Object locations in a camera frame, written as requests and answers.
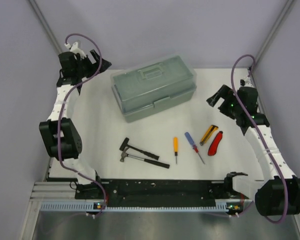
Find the green clear-lid tool box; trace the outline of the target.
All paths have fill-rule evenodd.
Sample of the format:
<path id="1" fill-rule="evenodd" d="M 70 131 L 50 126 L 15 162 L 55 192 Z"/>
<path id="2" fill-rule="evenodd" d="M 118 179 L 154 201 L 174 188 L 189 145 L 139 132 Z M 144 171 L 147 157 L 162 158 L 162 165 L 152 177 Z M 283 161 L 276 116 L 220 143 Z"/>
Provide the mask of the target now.
<path id="1" fill-rule="evenodd" d="M 189 101 L 197 74 L 179 54 L 167 55 L 111 75 L 112 92 L 128 123 Z"/>

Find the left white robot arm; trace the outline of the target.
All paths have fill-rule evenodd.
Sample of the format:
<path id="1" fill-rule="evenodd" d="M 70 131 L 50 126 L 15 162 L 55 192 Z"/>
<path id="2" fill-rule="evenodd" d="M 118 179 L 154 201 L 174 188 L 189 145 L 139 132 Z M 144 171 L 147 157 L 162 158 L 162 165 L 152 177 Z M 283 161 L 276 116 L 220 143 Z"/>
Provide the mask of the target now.
<path id="1" fill-rule="evenodd" d="M 66 51 L 59 54 L 61 69 L 56 83 L 57 96 L 51 114 L 39 124 L 39 132 L 47 154 L 60 165 L 76 175 L 80 186 L 92 198 L 99 198 L 104 191 L 98 183 L 96 171 L 83 160 L 82 139 L 77 131 L 72 115 L 81 94 L 83 79 L 105 72 L 112 63 L 101 58 L 93 49 L 90 51 L 95 63 L 87 55 Z"/>

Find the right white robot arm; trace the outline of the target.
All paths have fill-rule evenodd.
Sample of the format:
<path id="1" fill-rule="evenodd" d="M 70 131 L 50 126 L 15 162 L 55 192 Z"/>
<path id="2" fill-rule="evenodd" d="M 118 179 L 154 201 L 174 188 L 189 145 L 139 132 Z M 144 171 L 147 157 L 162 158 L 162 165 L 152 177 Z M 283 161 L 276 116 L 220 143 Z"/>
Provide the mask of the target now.
<path id="1" fill-rule="evenodd" d="M 263 180 L 253 180 L 246 173 L 227 174 L 223 192 L 229 198 L 240 193 L 254 200 L 257 211 L 264 217 L 298 215 L 300 213 L 300 178 L 290 169 L 277 147 L 270 123 L 259 112 L 257 89 L 242 86 L 233 91 L 227 85 L 221 88 L 207 103 L 214 107 L 219 99 L 223 102 L 219 111 L 235 120 L 243 136 L 253 149 L 261 167 Z"/>

